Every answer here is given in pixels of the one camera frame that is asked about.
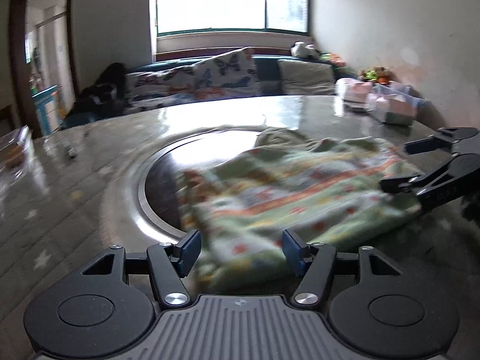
white pillow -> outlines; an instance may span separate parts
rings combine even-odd
[[[316,62],[279,59],[285,95],[334,95],[332,66]]]
[[[192,66],[180,66],[164,71],[127,74],[127,98],[140,100],[151,96],[171,96],[194,93],[195,77]]]
[[[253,49],[216,55],[193,64],[195,97],[199,100],[261,96]]]

green patterned cloth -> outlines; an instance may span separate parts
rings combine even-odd
[[[326,138],[284,129],[261,133],[255,148],[207,169],[178,174],[185,231],[202,233],[200,290],[231,290],[291,273],[282,231],[341,251],[399,227],[421,207],[412,194],[378,189],[385,176],[418,170],[384,139]]]

window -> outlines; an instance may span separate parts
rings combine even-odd
[[[307,32],[308,0],[157,0],[157,32]]]

table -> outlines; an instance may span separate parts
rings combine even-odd
[[[313,139],[370,135],[399,146],[432,133],[420,123],[411,128],[387,126],[367,115],[346,112],[341,100],[333,96],[278,96],[179,105],[98,121],[37,139],[32,172],[9,189],[0,226],[0,358],[25,359],[31,354],[22,317],[36,294],[112,243],[123,243],[127,251],[141,251],[162,237],[171,238],[150,232],[151,227],[142,230],[141,222],[136,228],[130,227],[123,221],[128,212],[122,205],[127,201],[120,202],[115,211],[117,223],[111,222],[112,201],[108,197],[122,191],[119,185],[129,180],[133,164],[150,158],[166,143],[188,137],[188,131],[205,134],[215,128],[243,128],[252,131],[250,138],[239,140],[248,146],[254,132],[266,126],[297,128]],[[64,137],[78,150],[74,160],[65,155],[61,145]],[[234,155],[236,150],[227,155]],[[420,154],[409,157],[409,161],[428,170],[445,156]],[[188,163],[188,151],[183,157],[177,154],[177,162],[179,158]],[[157,174],[171,175],[168,157],[164,165]],[[172,191],[169,177],[165,178],[165,188]],[[174,213],[174,208],[166,211]],[[169,221],[177,225],[174,215]],[[430,276],[440,290],[455,299],[461,324],[449,353],[453,359],[476,359],[480,353],[479,233],[474,224],[461,217],[458,202],[451,202],[371,242],[406,269]]]

orange stripe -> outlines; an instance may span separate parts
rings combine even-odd
[[[339,181],[345,180],[345,179],[350,179],[354,176],[358,175],[365,175],[365,176],[372,176],[380,171],[383,171],[387,169],[388,167],[392,166],[393,164],[399,162],[400,159],[391,159],[384,163],[382,166],[378,166],[375,168],[369,168],[363,171],[353,171],[353,170],[348,170],[345,172],[341,172],[337,174],[335,177],[332,177],[331,179],[327,181],[322,181],[320,183],[314,184],[311,187],[308,187],[306,190],[302,192],[295,193],[290,196],[286,196],[284,198],[280,199],[275,199],[270,202],[266,203],[261,203],[256,206],[246,208],[245,210],[219,210],[215,211],[212,213],[212,216],[214,218],[217,218],[219,216],[228,216],[228,215],[257,215],[261,214],[262,212],[272,210],[274,208],[282,207],[286,204],[289,203],[294,203],[297,202],[298,200],[308,198],[311,195],[314,195],[315,193],[318,193],[320,191],[323,191],[324,189],[332,186],[333,184],[338,183]]]

